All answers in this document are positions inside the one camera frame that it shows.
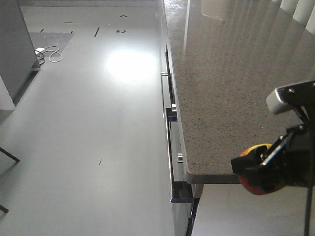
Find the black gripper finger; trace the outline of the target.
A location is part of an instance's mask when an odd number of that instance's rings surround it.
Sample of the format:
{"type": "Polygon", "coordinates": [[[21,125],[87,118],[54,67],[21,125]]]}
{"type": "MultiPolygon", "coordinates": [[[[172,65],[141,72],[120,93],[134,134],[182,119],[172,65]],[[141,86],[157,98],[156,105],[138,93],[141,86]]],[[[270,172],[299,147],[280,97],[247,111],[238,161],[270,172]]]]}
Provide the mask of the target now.
{"type": "Polygon", "coordinates": [[[232,171],[238,177],[239,182],[245,189],[261,189],[258,185],[250,183],[245,175],[245,168],[259,165],[263,154],[271,145],[255,145],[244,150],[239,157],[233,158],[231,162],[232,171]]]}

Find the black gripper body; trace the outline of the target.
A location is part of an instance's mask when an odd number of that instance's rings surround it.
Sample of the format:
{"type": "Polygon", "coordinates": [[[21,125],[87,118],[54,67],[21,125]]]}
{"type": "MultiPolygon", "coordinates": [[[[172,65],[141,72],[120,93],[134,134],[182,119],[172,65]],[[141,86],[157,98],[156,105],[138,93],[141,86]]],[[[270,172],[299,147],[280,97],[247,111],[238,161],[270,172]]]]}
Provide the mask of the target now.
{"type": "Polygon", "coordinates": [[[305,124],[293,126],[263,154],[260,167],[274,184],[314,186],[314,150],[313,131],[305,124]]]}

